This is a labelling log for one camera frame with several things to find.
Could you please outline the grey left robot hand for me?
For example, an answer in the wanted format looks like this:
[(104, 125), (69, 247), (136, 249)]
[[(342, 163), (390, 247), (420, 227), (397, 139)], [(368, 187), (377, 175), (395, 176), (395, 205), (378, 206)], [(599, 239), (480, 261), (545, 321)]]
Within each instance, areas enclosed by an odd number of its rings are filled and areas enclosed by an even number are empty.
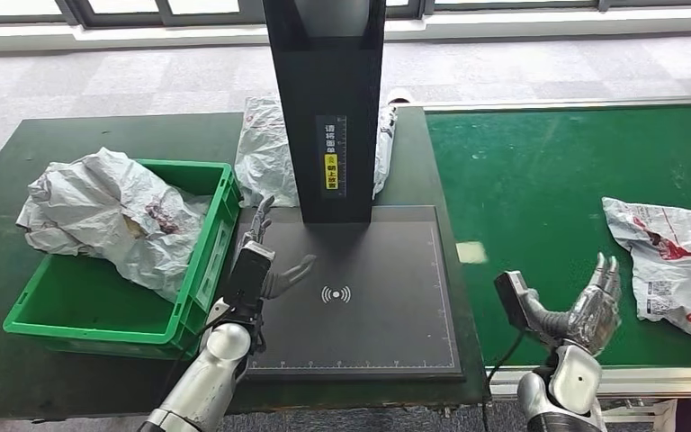
[[(265, 232), (272, 225), (272, 221), (268, 219), (268, 213), (273, 204), (273, 195), (266, 196), (259, 203), (251, 220), (250, 228), (238, 240), (236, 256), (240, 249), (249, 241), (255, 241), (259, 244), (263, 243)], [(314, 255), (306, 255), (298, 265), (291, 267), (283, 273), (270, 272), (265, 277), (260, 297), (264, 300), (272, 300), (283, 295), (310, 273), (316, 258)]]

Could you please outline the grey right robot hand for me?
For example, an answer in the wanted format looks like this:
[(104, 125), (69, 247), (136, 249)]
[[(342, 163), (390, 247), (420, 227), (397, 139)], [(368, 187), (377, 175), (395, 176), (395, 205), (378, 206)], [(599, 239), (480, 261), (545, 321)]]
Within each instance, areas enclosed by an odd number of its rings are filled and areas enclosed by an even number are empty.
[(598, 356), (620, 325), (620, 294), (618, 261), (599, 252), (586, 287), (569, 310), (547, 310), (535, 289), (527, 290), (522, 300), (530, 329), (543, 344), (550, 348), (575, 345)]

